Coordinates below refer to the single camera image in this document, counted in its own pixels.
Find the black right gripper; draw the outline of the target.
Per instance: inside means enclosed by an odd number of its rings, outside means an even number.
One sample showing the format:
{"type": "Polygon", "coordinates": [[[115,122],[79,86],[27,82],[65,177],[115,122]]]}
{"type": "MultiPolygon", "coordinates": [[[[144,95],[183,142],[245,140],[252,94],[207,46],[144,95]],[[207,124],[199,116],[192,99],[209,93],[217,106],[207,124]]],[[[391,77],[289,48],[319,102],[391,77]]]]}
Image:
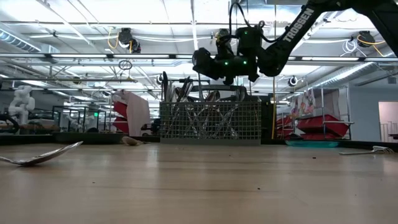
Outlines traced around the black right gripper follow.
{"type": "Polygon", "coordinates": [[[224,78],[224,85],[232,85],[238,76],[248,76],[251,82],[259,78],[256,57],[235,56],[229,59],[215,60],[216,73],[224,78]]]}

